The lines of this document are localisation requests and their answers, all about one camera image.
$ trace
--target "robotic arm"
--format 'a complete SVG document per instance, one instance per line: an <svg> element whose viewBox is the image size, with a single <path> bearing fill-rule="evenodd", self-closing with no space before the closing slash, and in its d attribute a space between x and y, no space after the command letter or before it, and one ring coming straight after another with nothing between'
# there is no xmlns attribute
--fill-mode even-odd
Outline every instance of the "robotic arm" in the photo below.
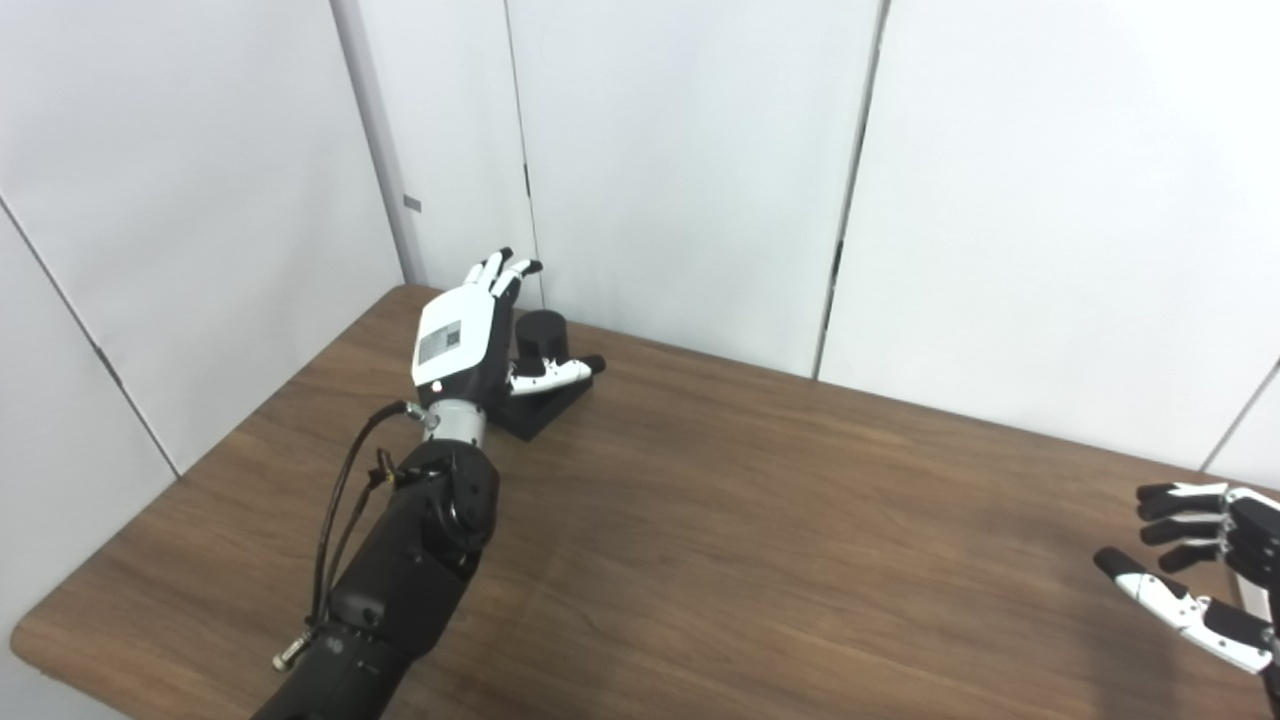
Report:
<svg viewBox="0 0 1280 720"><path fill-rule="evenodd" d="M1093 561L1120 589L1178 633L1236 667L1262 676L1280 719L1280 643L1271 619L1280 616L1280 503L1226 483L1172 483L1138 488L1144 544L1178 543L1158 565L1174 574L1221 560L1233 571L1245 610L1151 573L1124 552L1105 547Z"/></svg>
<svg viewBox="0 0 1280 720"><path fill-rule="evenodd" d="M508 249L494 252L422 309L412 365L420 404L376 413L347 455L321 529L307 628L274 660L292 673L253 720L381 717L408 667L440 639L493 537L499 475L483 450L486 411L512 395L562 388L604 369L599 357L508 359L521 281L541 269L524 260L503 270L509 259ZM324 578L351 464L369 432L396 415L421 421L424 441L394 468L379 454ZM383 483L393 487L387 510L334 582L347 534Z"/></svg>

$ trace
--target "wooden table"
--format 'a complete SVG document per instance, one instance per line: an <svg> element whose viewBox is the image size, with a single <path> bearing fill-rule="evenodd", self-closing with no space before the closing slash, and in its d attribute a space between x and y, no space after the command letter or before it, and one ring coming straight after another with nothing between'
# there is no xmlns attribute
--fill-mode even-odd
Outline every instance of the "wooden table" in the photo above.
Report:
<svg viewBox="0 0 1280 720"><path fill-rule="evenodd" d="M251 715L351 437L412 397L431 296L384 297L32 611L17 653L140 719ZM497 537L388 719L1267 717L1254 679L1091 562L1107 543L1153 561L1133 488L1196 474L599 329L571 342L609 370L532 443L490 432ZM417 437L379 429L357 468ZM1188 577L1226 592L1219 569Z"/></svg>

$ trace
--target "white robotic hand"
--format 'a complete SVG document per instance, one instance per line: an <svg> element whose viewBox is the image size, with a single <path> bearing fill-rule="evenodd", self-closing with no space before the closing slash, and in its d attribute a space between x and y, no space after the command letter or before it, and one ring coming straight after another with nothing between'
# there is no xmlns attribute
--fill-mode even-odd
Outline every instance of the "white robotic hand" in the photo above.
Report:
<svg viewBox="0 0 1280 720"><path fill-rule="evenodd" d="M512 395L548 392L604 369L600 359L508 359L521 282L543 269L538 260L521 260L503 270L511 256L508 247L494 252L460 287L422 307L412 374L424 406L454 400L492 410Z"/></svg>
<svg viewBox="0 0 1280 720"><path fill-rule="evenodd" d="M1114 547L1098 551L1094 564L1192 643L1236 667L1263 674L1272 694L1277 648L1267 591L1280 580L1280 503L1226 483L1172 483L1138 488L1138 516L1151 523L1139 532L1144 544L1178 543L1160 557L1161 570L1178 573L1221 560L1236 574L1249 611L1193 597L1181 583L1149 573ZM1254 602L1248 602L1251 594Z"/></svg>

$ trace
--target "black cable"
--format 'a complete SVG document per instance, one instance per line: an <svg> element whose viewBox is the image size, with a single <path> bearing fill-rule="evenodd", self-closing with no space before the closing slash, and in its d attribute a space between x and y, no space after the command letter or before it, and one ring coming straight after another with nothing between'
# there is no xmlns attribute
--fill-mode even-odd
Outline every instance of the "black cable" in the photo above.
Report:
<svg viewBox="0 0 1280 720"><path fill-rule="evenodd" d="M311 578L311 615L307 616L307 623L311 625L324 621L323 612L328 612L329 605L329 592L324 585L324 561L325 555L329 551L329 534L333 532L333 520L338 514L338 502L342 500L343 489L347 487L347 475L351 474L351 466L356 464L356 456L360 455L360 446L365 445L365 438L369 433L374 432L383 420L388 418L394 418L396 415L403 415L408 410L408 404L403 400L397 400L390 405L383 407L378 413L369 416L365 427L360 429L356 434L356 439L351 443L351 450L347 451L347 459L342 464L342 469L338 470L338 479L333 483L333 495L329 496L329 507L324 514L324 523L320 525L320 542L316 544L316 566L314 577Z"/></svg>
<svg viewBox="0 0 1280 720"><path fill-rule="evenodd" d="M347 541L351 539L351 533L356 529L360 515L365 511L365 506L369 505L369 496L387 482L394 471L396 464L392 462L390 454L379 447L378 469L369 474L369 483L365 484L365 489L360 491L356 505L351 507L351 515L347 516L347 525L342 529L342 534L338 536L338 544L333 548L333 557L329 559L329 575L324 582L325 596L333 592L334 580L338 579L338 565L342 562L342 553L347 550Z"/></svg>

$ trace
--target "black base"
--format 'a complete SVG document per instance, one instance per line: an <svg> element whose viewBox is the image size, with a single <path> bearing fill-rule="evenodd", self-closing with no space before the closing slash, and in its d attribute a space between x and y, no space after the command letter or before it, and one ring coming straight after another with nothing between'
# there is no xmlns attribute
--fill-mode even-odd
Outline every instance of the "black base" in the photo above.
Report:
<svg viewBox="0 0 1280 720"><path fill-rule="evenodd" d="M573 383L563 389L541 395L522 395L507 400L507 404L489 414L489 424L498 425L508 433L529 442L543 432L552 420L559 416L573 401L591 388L593 378Z"/></svg>

